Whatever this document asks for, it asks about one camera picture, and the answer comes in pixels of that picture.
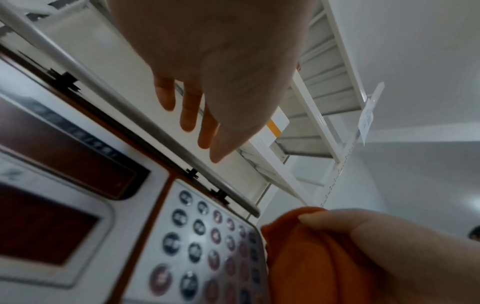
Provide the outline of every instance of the display screen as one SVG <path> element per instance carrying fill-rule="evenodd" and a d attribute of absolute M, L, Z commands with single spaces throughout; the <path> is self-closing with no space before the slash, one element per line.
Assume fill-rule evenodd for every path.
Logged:
<path fill-rule="evenodd" d="M 24 107 L 0 98 L 0 146 L 15 157 L 110 199 L 133 195 L 148 176 L 149 170 L 35 99 L 0 93 Z"/>
<path fill-rule="evenodd" d="M 98 220 L 0 183 L 0 255 L 64 265 Z"/>

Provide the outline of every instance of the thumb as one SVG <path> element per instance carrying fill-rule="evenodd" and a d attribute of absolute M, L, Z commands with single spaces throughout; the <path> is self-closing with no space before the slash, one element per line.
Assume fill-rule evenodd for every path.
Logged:
<path fill-rule="evenodd" d="M 352 233 L 361 225 L 373 220 L 380 213 L 362 209 L 339 209 L 302 214 L 300 222 L 314 230 Z"/>

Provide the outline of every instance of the orange cloth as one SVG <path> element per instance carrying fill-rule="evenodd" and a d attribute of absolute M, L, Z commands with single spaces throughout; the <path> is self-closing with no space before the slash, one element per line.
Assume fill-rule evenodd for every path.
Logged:
<path fill-rule="evenodd" d="M 373 302 L 376 266 L 349 236 L 313 231 L 297 219 L 322 210 L 293 210 L 261 228 L 272 304 Z"/>

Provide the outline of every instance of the ceiling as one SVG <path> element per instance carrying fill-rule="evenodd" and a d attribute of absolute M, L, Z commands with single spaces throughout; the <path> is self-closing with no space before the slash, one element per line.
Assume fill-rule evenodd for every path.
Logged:
<path fill-rule="evenodd" d="M 385 81 L 373 129 L 480 120 L 478 0 L 330 0 L 365 90 Z"/>

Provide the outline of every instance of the metal rod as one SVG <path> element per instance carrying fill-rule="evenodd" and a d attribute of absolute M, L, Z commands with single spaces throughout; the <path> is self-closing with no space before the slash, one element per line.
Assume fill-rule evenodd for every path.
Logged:
<path fill-rule="evenodd" d="M 162 130 L 144 113 L 132 105 L 127 99 L 115 91 L 110 85 L 95 75 L 89 68 L 80 63 L 69 53 L 61 49 L 55 42 L 40 31 L 27 17 L 19 13 L 8 1 L 0 1 L 0 20 L 23 37 L 26 41 L 48 54 L 53 60 L 60 63 L 68 72 L 84 83 L 97 95 L 103 98 L 120 113 L 125 115 L 153 138 L 170 149 L 190 166 L 208 179 L 213 185 L 222 189 L 235 202 L 245 208 L 253 216 L 259 217 L 260 210 L 235 188 L 219 177 L 212 169 L 206 166 L 187 149 L 180 145 L 169 134 Z"/>

